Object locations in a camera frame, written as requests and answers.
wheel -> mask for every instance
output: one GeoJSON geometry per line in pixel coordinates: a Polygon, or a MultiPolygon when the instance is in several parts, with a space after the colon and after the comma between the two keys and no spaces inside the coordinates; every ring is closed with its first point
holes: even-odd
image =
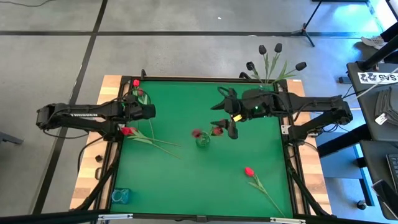
{"type": "Polygon", "coordinates": [[[356,203],[356,207],[361,209],[361,210],[365,210],[366,208],[366,202],[365,200],[360,200],[356,203]]]}

wooden table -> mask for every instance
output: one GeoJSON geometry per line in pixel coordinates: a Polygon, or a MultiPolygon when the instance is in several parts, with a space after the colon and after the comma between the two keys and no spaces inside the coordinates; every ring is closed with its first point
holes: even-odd
{"type": "MultiPolygon", "coordinates": [[[[97,104],[102,104],[118,96],[121,77],[122,77],[121,75],[104,76],[97,104]]],[[[298,96],[305,96],[303,83],[301,82],[301,80],[287,80],[287,85],[290,92],[295,93],[298,96]]],[[[309,120],[310,120],[310,114],[303,112],[300,114],[295,124],[303,124],[309,120]]],[[[99,138],[98,133],[90,133],[88,136],[87,143],[97,138],[99,138]]],[[[311,137],[308,137],[306,139],[306,142],[316,145],[315,139],[311,137]]],[[[95,156],[101,155],[104,157],[105,149],[106,149],[106,142],[102,140],[98,141],[97,143],[85,149],[81,160],[80,171],[78,174],[78,178],[76,180],[76,186],[73,192],[70,208],[76,208],[77,206],[79,206],[84,201],[84,199],[90,194],[95,185],[98,183],[98,180],[95,179],[95,172],[98,168],[102,167],[102,161],[96,162],[95,156]]],[[[115,150],[116,150],[116,144],[112,148],[111,160],[109,163],[111,163],[111,161],[113,160],[113,154],[115,150]]],[[[326,212],[331,213],[329,198],[326,191],[325,180],[323,178],[322,167],[318,156],[318,152],[307,145],[300,146],[299,150],[300,150],[300,158],[302,161],[302,169],[305,179],[305,185],[307,186],[307,188],[309,189],[315,200],[322,206],[322,208],[326,212]]],[[[106,197],[108,196],[107,194],[108,189],[109,189],[109,181],[104,187],[103,195],[99,204],[100,208],[105,208],[105,201],[106,197]]],[[[297,187],[296,184],[295,184],[295,192],[297,198],[298,212],[304,214],[300,189],[297,187]]]]}

green mat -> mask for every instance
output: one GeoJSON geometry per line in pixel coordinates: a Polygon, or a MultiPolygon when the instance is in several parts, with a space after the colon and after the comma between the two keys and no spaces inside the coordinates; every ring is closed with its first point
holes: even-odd
{"type": "MultiPolygon", "coordinates": [[[[155,82],[141,83],[156,107],[152,119],[155,138],[179,144],[151,145],[125,139],[116,177],[117,188],[129,188],[127,205],[112,204],[111,212],[236,217],[282,217],[271,201],[249,185],[244,173],[254,169],[263,186],[287,218],[292,217],[289,187],[277,118],[237,123],[239,138],[227,133],[212,137],[208,149],[195,144],[193,129],[210,129],[210,121],[228,118],[210,108],[223,97],[218,86],[232,87],[239,98],[257,85],[243,83],[155,82]]],[[[151,137],[149,122],[130,126],[151,137]]]]}

sneaker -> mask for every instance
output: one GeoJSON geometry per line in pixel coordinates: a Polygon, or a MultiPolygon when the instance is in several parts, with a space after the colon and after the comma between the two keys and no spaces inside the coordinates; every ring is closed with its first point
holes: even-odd
{"type": "Polygon", "coordinates": [[[381,38],[381,36],[372,37],[372,38],[361,37],[361,40],[362,43],[370,47],[374,47],[375,49],[378,50],[380,50],[380,48],[382,48],[386,44],[383,38],[381,38]]]}

gray floor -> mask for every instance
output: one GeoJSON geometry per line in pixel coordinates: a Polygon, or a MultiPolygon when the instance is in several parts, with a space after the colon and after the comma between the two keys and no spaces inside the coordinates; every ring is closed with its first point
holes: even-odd
{"type": "MultiPolygon", "coordinates": [[[[369,12],[365,3],[323,3],[308,31],[377,33],[378,24],[386,28],[393,22],[389,11],[385,11],[384,0],[371,3],[376,15],[369,12]]],[[[90,31],[100,5],[100,0],[58,0],[38,8],[0,4],[0,30],[90,31]]],[[[315,6],[309,0],[109,0],[100,30],[288,32],[298,29],[315,6]]],[[[68,101],[88,39],[87,36],[0,35],[0,130],[25,139],[21,146],[0,144],[0,216],[29,212],[53,144],[53,138],[35,126],[35,111],[49,103],[68,101]]],[[[308,68],[297,73],[296,78],[304,81],[308,96],[343,95],[349,85],[339,85],[335,80],[345,75],[346,63],[368,58],[375,52],[358,43],[358,38],[315,37],[313,41],[315,48],[303,37],[99,36],[77,103],[96,102],[103,75],[138,75],[142,68],[150,76],[237,77],[245,71],[247,61],[262,68],[262,58],[257,52],[259,44],[272,51],[278,42],[284,46],[281,61],[287,60],[290,67],[307,62],[308,68]]],[[[359,107],[355,101],[350,106],[359,107]]],[[[355,117],[348,128],[363,121],[360,113],[355,117]]],[[[71,130],[68,135],[80,133],[71,130]]],[[[68,209],[76,181],[78,151],[85,142],[84,138],[65,142],[44,212],[68,209]]],[[[341,183],[328,182],[330,194],[350,194],[349,190],[353,190],[341,183]]],[[[351,206],[348,201],[332,203],[333,212],[339,217],[367,217],[339,209],[351,206]]]]}

